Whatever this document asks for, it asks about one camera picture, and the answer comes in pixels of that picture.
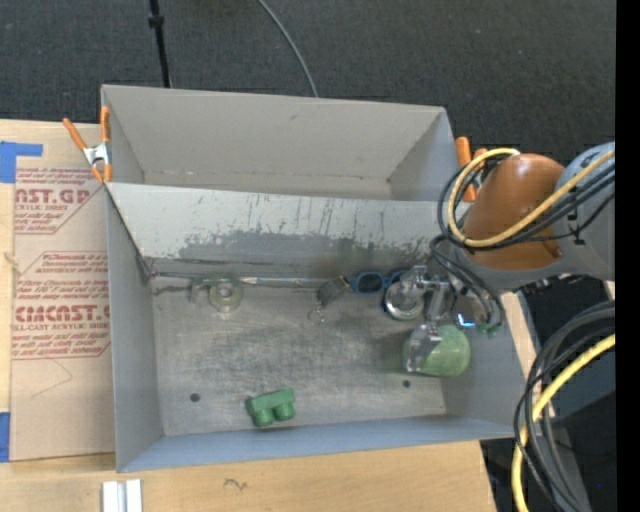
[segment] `blue tape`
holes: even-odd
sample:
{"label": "blue tape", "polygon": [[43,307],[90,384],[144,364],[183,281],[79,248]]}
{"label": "blue tape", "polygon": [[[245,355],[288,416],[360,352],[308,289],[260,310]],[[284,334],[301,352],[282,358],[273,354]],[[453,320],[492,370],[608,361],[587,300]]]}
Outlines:
{"label": "blue tape", "polygon": [[0,412],[0,462],[9,462],[9,413]]}
{"label": "blue tape", "polygon": [[0,183],[16,182],[16,161],[19,156],[42,156],[42,144],[0,141]]}

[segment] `green toy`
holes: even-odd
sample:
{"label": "green toy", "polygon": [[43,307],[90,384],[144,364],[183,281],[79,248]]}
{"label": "green toy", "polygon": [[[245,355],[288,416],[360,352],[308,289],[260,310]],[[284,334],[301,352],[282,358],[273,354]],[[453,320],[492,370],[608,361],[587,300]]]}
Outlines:
{"label": "green toy", "polygon": [[294,417],[293,389],[280,389],[246,401],[247,412],[256,427],[268,427],[274,421],[287,421]]}
{"label": "green toy", "polygon": [[429,349],[429,353],[419,359],[418,367],[413,371],[434,377],[457,377],[469,366],[471,361],[469,339],[464,332],[453,325],[440,325],[437,329],[429,329],[426,325],[418,327],[404,343],[402,349],[404,360],[407,360],[412,345],[423,343],[423,339],[430,342],[429,346],[425,346]]}

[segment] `gray cable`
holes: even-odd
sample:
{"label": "gray cable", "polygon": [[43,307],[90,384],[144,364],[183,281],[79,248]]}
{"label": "gray cable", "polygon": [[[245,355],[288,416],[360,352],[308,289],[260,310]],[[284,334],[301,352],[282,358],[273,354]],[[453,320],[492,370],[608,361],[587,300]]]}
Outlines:
{"label": "gray cable", "polygon": [[309,69],[307,68],[307,64],[305,63],[304,59],[302,58],[302,55],[298,51],[298,48],[296,47],[295,43],[293,42],[293,39],[291,39],[291,36],[287,32],[287,29],[285,29],[284,25],[282,25],[282,23],[280,23],[280,20],[278,19],[278,17],[269,8],[269,6],[264,2],[264,0],[256,0],[256,1],[262,6],[262,8],[265,11],[267,11],[267,14],[271,17],[273,22],[278,26],[278,28],[280,29],[280,32],[282,32],[282,35],[285,37],[285,39],[289,43],[289,46],[291,46],[291,49],[293,50],[293,53],[296,54],[296,57],[298,58],[298,61],[300,62],[300,65],[302,66],[302,70],[304,71],[304,74],[307,76],[307,80],[309,81],[309,85],[311,86],[311,90],[313,91],[313,95],[316,98],[319,98],[320,95],[318,94],[318,89],[316,89],[316,84],[314,83],[313,78],[311,78],[311,73],[309,73]]}

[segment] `green block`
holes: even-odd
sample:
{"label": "green block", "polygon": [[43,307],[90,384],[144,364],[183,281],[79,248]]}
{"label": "green block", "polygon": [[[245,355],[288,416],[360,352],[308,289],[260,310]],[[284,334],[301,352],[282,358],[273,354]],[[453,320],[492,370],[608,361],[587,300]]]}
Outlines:
{"label": "green block", "polygon": [[493,338],[496,334],[498,334],[498,331],[502,329],[502,324],[496,324],[493,327],[490,327],[489,330],[487,331],[487,336],[489,338]]}
{"label": "green block", "polygon": [[295,416],[293,389],[280,389],[250,398],[245,405],[256,427],[268,427],[274,420],[286,421]]}
{"label": "green block", "polygon": [[476,331],[479,334],[487,334],[487,332],[489,331],[489,322],[485,322],[484,324],[476,325]]}

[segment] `yellow cable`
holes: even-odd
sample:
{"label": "yellow cable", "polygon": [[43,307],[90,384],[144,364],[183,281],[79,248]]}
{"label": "yellow cable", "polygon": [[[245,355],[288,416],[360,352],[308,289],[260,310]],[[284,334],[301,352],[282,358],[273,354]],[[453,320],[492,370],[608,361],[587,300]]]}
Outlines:
{"label": "yellow cable", "polygon": [[[540,398],[533,406],[533,419],[536,421],[544,407],[549,403],[551,398],[558,392],[558,390],[566,384],[582,367],[586,366],[594,358],[598,357],[604,351],[609,350],[616,344],[616,335],[612,334],[608,338],[600,341],[597,345],[591,347],[589,350],[585,350],[580,356],[575,359],[569,366],[567,366],[562,372],[549,384],[547,388],[542,392]],[[527,445],[526,424],[520,429],[520,438],[522,445]],[[513,463],[511,465],[511,488],[513,489],[513,497],[518,507],[519,512],[529,512],[526,500],[524,498],[524,492],[522,490],[522,452],[520,447],[516,446],[513,453]]]}
{"label": "yellow cable", "polygon": [[449,226],[451,227],[451,230],[453,231],[455,236],[458,239],[460,239],[460,241],[464,241],[464,235],[460,232],[460,230],[458,229],[458,226],[456,226],[455,216],[454,215],[455,215],[456,197],[458,196],[458,190],[462,186],[462,183],[464,182],[465,178],[476,167],[478,167],[478,165],[480,165],[482,162],[484,162],[488,158],[491,158],[493,156],[500,156],[500,155],[513,156],[513,155],[519,155],[519,154],[520,154],[520,151],[518,151],[517,149],[512,149],[512,148],[491,149],[491,150],[487,151],[486,153],[482,153],[481,155],[478,155],[477,157],[475,157],[473,160],[471,160],[467,165],[465,165],[462,168],[462,171],[460,172],[460,175],[458,176],[458,179],[456,179],[455,183],[453,184],[453,189],[451,191],[451,197],[449,198],[449,202],[447,204],[447,215],[448,215],[448,218],[449,218]]}
{"label": "yellow cable", "polygon": [[[486,157],[487,155],[489,155],[489,153],[491,153],[491,151],[485,153],[484,155],[481,155],[481,157]],[[614,154],[615,154],[615,150],[612,149],[611,151],[608,151],[607,153],[602,155],[600,158],[594,160],[582,171],[580,171],[575,176],[573,176],[573,178],[567,181],[562,187],[556,190],[547,199],[545,199],[535,210],[529,213],[525,218],[523,218],[522,220],[520,220],[510,228],[504,230],[502,233],[499,233],[498,235],[495,235],[491,238],[485,238],[483,240],[472,240],[472,239],[465,238],[464,234],[462,234],[460,229],[458,229],[458,226],[456,226],[456,221],[454,217],[455,200],[458,194],[458,189],[460,188],[460,184],[462,183],[462,180],[473,170],[473,167],[471,167],[471,164],[474,164],[473,165],[474,167],[478,164],[478,162],[475,162],[475,160],[472,160],[471,162],[469,162],[467,167],[465,167],[465,169],[462,171],[462,173],[460,174],[460,177],[456,180],[456,183],[454,184],[454,188],[451,192],[451,197],[449,198],[449,205],[448,205],[449,206],[448,208],[449,227],[451,228],[453,235],[460,242],[463,242],[468,247],[489,247],[493,244],[502,242],[507,238],[509,238],[510,236],[513,236],[516,233],[520,232],[521,230],[526,228],[529,224],[533,223],[538,217],[540,217],[551,206],[553,206],[562,196],[564,196],[569,190],[575,187],[578,182],[580,182],[582,179],[584,179],[589,174],[591,174],[603,162],[606,162]]]}

